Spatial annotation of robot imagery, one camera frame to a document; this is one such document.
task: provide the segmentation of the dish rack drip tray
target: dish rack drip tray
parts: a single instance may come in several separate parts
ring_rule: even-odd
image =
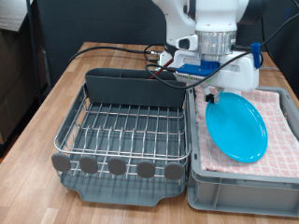
[[[55,138],[62,184],[95,203],[154,206],[179,195],[190,154],[185,108],[91,103],[84,85]]]

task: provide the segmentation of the plastic storage box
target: plastic storage box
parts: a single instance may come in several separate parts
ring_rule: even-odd
[[[288,116],[294,135],[299,138],[299,113],[290,95],[281,88],[260,87],[280,95],[280,106]],[[198,148],[194,97],[189,95],[192,142],[192,168],[188,201],[195,209],[251,213],[274,216],[299,216],[299,178],[238,175],[202,171]]]

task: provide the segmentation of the blue plate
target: blue plate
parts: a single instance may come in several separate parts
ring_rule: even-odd
[[[206,126],[219,149],[236,161],[257,161],[267,149],[262,116],[239,95],[221,92],[218,104],[208,103]]]

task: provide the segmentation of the wooden tabletop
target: wooden tabletop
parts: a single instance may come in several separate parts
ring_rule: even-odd
[[[145,46],[85,43],[142,50]],[[186,190],[175,198],[162,199],[155,207],[85,203],[77,192],[66,190],[51,164],[57,152],[53,140],[84,82],[94,67],[144,69],[141,54],[110,49],[80,55],[66,69],[46,101],[0,165],[1,223],[299,223],[296,218],[197,211],[188,205]],[[274,66],[265,57],[264,66]],[[286,89],[299,107],[284,76],[275,70],[261,71],[261,85]]]
[[[0,29],[19,32],[26,15],[26,0],[0,0]]]

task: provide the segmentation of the pink dish towel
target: pink dish towel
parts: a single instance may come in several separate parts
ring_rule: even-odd
[[[243,175],[299,177],[299,143],[293,135],[279,104],[279,94],[270,91],[243,92],[263,117],[268,132],[268,148],[263,157],[253,163],[242,163],[226,156],[213,142],[206,127],[204,91],[195,88],[196,123],[200,162],[203,171]]]

